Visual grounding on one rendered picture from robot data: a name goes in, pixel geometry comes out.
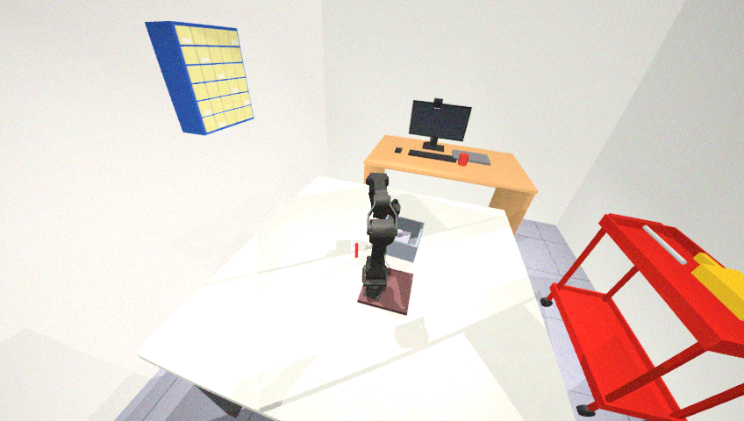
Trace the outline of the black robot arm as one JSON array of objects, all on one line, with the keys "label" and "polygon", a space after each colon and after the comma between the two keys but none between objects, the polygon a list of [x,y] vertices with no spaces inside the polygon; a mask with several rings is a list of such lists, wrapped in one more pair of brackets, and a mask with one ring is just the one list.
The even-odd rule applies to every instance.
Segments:
[{"label": "black robot arm", "polygon": [[[397,236],[397,218],[401,205],[397,199],[391,202],[387,191],[389,177],[386,173],[369,173],[366,184],[369,188],[369,200],[373,205],[367,217],[367,235],[372,244],[372,252],[362,269],[361,281],[363,286],[367,286],[363,295],[379,301],[384,286],[387,286],[387,265],[384,260],[386,246],[393,243]],[[394,219],[369,219],[375,207],[386,208],[383,215],[387,217],[388,214]]]}]

